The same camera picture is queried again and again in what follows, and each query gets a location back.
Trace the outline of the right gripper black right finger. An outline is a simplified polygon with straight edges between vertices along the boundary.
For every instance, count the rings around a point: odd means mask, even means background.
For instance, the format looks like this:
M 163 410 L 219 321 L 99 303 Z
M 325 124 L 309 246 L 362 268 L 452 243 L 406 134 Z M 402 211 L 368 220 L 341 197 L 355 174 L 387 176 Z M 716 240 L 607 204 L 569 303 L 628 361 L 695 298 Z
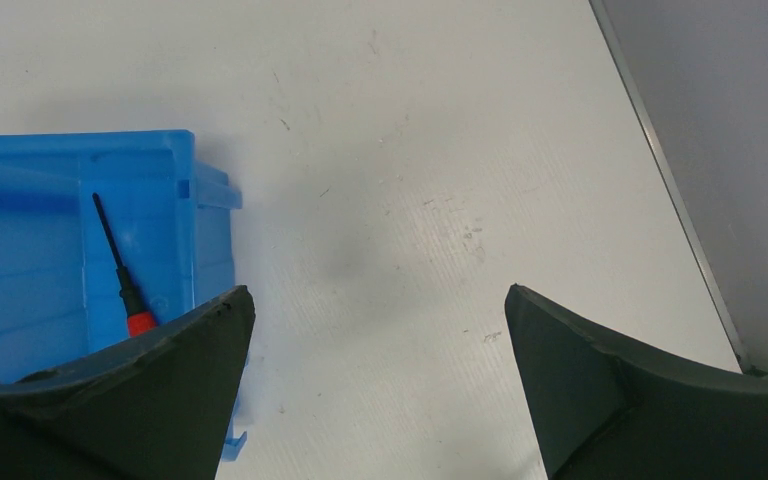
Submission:
M 552 479 L 768 479 L 768 379 L 594 323 L 521 285 L 505 316 Z

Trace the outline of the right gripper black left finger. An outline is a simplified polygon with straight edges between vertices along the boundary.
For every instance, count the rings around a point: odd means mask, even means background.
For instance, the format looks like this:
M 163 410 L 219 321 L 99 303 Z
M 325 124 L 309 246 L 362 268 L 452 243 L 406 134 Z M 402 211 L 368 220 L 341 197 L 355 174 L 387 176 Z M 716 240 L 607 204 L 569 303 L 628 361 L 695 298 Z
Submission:
M 255 325 L 236 286 L 77 360 L 0 383 L 0 479 L 211 479 L 246 443 L 238 392 Z

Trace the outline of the red black screwdriver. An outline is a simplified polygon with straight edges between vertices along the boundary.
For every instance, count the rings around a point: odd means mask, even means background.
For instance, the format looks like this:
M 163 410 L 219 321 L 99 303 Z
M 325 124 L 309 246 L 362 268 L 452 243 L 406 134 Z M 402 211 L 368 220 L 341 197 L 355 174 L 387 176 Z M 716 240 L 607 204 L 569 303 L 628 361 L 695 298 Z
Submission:
M 115 263 L 116 276 L 120 286 L 119 295 L 126 313 L 128 334 L 130 337 L 139 336 L 156 328 L 158 322 L 149 309 L 142 291 L 123 262 L 100 195 L 93 192 L 92 201 Z

